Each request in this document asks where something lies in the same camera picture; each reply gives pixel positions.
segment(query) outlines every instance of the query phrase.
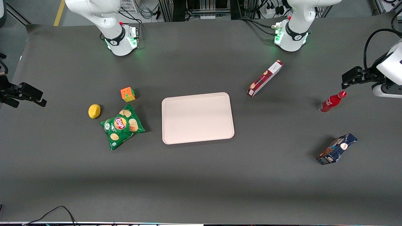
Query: gray table mat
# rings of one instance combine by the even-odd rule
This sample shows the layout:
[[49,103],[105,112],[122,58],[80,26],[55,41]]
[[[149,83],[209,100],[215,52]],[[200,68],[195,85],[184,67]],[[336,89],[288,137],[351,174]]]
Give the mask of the gray table mat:
[[[29,26],[13,81],[39,88],[48,104],[0,110],[1,220],[30,221],[65,205],[78,221],[401,225],[401,100],[355,85],[337,108],[317,110],[392,15],[316,19],[294,53],[243,21],[145,24],[140,48],[125,57],[95,26]],[[369,65],[397,40],[376,35]],[[247,96],[277,59],[280,73]],[[126,105],[119,91],[127,86],[149,132],[112,152],[99,123]],[[211,92],[230,95],[235,136],[165,145],[161,101]],[[104,108],[96,120],[87,115],[94,103]],[[347,133],[359,141],[340,162],[318,164]],[[46,218],[68,219],[63,211]]]

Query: tray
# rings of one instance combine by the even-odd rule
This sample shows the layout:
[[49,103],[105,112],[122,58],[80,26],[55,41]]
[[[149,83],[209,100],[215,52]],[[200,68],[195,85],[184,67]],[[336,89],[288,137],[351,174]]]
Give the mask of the tray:
[[162,101],[162,140],[181,144],[230,139],[232,109],[225,92],[169,97]]

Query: red bottle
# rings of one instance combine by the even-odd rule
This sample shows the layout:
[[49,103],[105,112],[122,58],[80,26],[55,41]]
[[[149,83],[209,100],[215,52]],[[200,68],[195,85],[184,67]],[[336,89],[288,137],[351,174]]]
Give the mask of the red bottle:
[[346,95],[347,93],[345,91],[341,91],[337,95],[330,96],[326,101],[318,106],[318,110],[324,113],[328,112],[331,108],[337,106]]

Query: lays logo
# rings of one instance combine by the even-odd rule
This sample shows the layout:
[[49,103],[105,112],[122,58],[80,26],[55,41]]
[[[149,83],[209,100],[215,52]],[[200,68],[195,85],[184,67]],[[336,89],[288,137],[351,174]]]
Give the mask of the lays logo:
[[127,121],[124,118],[117,117],[115,119],[115,127],[117,129],[124,129],[127,125]]

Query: orange rubik's cube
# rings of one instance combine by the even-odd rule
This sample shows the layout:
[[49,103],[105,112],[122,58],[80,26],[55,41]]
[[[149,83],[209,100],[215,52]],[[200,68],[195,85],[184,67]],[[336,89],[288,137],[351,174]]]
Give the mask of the orange rubik's cube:
[[131,89],[131,87],[127,87],[127,88],[120,90],[120,93],[121,93],[121,97],[123,98],[123,100],[125,102],[135,100],[134,90]]

